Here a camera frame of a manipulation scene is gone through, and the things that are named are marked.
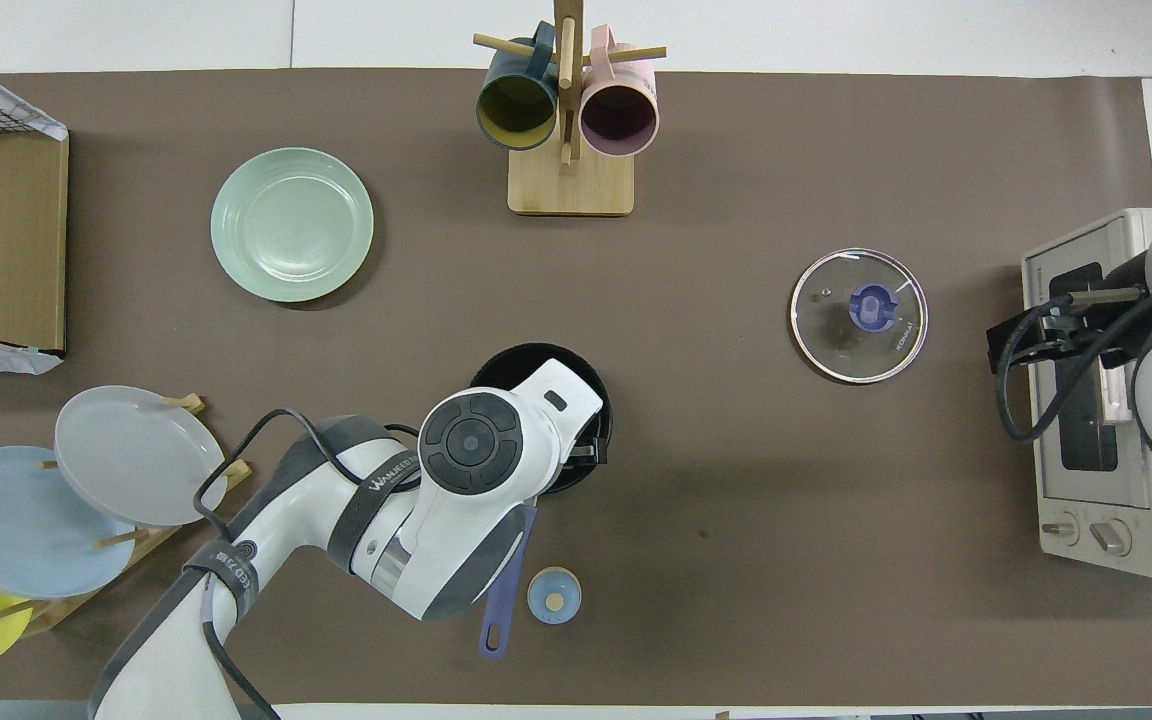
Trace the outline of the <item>beige toaster oven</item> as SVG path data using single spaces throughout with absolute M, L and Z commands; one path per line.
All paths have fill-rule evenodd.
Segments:
M 1087 290 L 1152 241 L 1152 209 L 1124 209 L 1021 260 L 1025 306 Z M 1134 363 L 1087 370 L 1034 442 L 1044 552 L 1152 578 L 1152 452 L 1129 407 Z

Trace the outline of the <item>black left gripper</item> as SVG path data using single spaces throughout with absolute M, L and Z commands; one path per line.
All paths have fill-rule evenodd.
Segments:
M 579 432 L 573 429 L 573 420 L 577 419 L 575 406 L 568 406 L 566 410 L 558 411 L 559 444 L 573 445 L 570 456 L 566 461 L 566 468 L 591 468 L 607 464 L 607 446 L 611 445 L 613 430 L 613 415 L 609 404 L 600 406 L 598 414 L 590 415 L 582 424 Z

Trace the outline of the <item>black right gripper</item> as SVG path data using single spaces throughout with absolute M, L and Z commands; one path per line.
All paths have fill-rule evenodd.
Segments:
M 1064 318 L 1071 328 L 1062 328 L 1062 310 L 1034 314 L 1030 310 L 993 325 L 986 332 L 992 374 L 1005 372 L 1005 364 L 1023 366 L 1043 361 L 1064 361 L 1076 356 L 1076 348 L 1087 348 L 1097 338 L 1112 338 L 1108 348 L 1143 348 L 1152 332 L 1152 296 L 1140 285 L 1120 288 L 1091 288 L 1071 291 Z M 1005 363 L 1005 344 L 1020 332 L 1010 359 Z

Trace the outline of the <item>brown paper table mat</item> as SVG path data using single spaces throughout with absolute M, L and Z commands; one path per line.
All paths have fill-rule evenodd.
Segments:
M 0 446 L 126 384 L 206 397 L 225 446 L 274 407 L 419 424 L 503 348 L 602 376 L 607 464 L 544 498 L 526 571 L 564 566 L 564 626 L 417 623 L 316 550 L 230 635 L 275 703 L 1152 705 L 1152 579 L 1038 541 L 1032 450 L 998 427 L 986 331 L 1026 250 L 1152 206 L 1138 79 L 664 73 L 634 213 L 517 217 L 477 128 L 482 70 L 14 74 L 70 131 L 63 364 L 0 374 Z M 212 252 L 221 183 L 328 152 L 376 211 L 321 300 L 242 290 Z M 914 365 L 851 386 L 788 332 L 841 249 L 929 301 Z

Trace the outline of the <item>pink mug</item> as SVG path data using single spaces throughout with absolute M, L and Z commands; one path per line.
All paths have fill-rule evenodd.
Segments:
M 612 53 L 634 50 L 614 40 L 608 24 L 591 31 L 591 65 L 582 74 L 577 123 L 586 145 L 602 156 L 630 158 L 657 136 L 659 105 L 652 60 L 613 61 Z

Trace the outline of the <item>light blue plate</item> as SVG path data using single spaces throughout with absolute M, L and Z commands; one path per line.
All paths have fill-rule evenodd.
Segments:
M 70 488 L 50 448 L 0 447 L 0 592 L 26 600 L 88 594 L 131 564 L 134 541 L 96 541 L 132 525 L 94 509 Z

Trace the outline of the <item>light green plate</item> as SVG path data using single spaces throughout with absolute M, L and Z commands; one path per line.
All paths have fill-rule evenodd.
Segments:
M 364 265 L 374 233 L 366 184 L 342 160 L 306 147 L 243 161 L 210 213 L 220 268 L 242 290 L 279 304 L 338 291 Z

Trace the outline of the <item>grey plate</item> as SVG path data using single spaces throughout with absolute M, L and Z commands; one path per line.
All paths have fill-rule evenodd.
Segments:
M 195 415 L 129 386 L 70 397 L 58 414 L 54 455 L 69 487 L 94 509 L 154 528 L 200 520 L 195 492 L 225 457 Z

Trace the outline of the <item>glass lid purple knob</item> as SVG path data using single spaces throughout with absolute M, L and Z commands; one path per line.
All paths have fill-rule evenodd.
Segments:
M 841 249 L 791 288 L 788 332 L 814 372 L 865 386 L 905 372 L 929 336 L 929 301 L 914 272 L 873 249 Z

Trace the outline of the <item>wooden mug tree stand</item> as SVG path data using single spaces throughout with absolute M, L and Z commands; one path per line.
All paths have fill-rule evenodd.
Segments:
M 635 158 L 641 152 L 630 158 L 612 158 L 591 150 L 582 141 L 577 109 L 582 74 L 591 65 L 594 26 L 584 26 L 584 0 L 552 0 L 552 5 L 553 17 L 547 22 L 556 26 L 552 60 L 558 68 L 558 123 L 548 141 L 535 149 L 513 151 L 492 141 L 509 154 L 507 206 L 513 213 L 526 217 L 626 217 L 635 206 Z M 524 55 L 529 50 L 515 40 L 488 35 L 473 37 L 477 46 L 493 50 L 494 55 L 498 50 Z M 664 46 L 634 46 L 612 53 L 611 59 L 649 59 L 654 63 L 666 55 Z

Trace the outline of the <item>dark blue mug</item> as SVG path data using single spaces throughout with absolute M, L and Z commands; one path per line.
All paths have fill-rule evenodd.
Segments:
M 526 53 L 497 51 L 477 96 L 476 118 L 490 141 L 524 151 L 540 146 L 556 128 L 556 26 L 541 20 L 531 37 L 515 41 Z

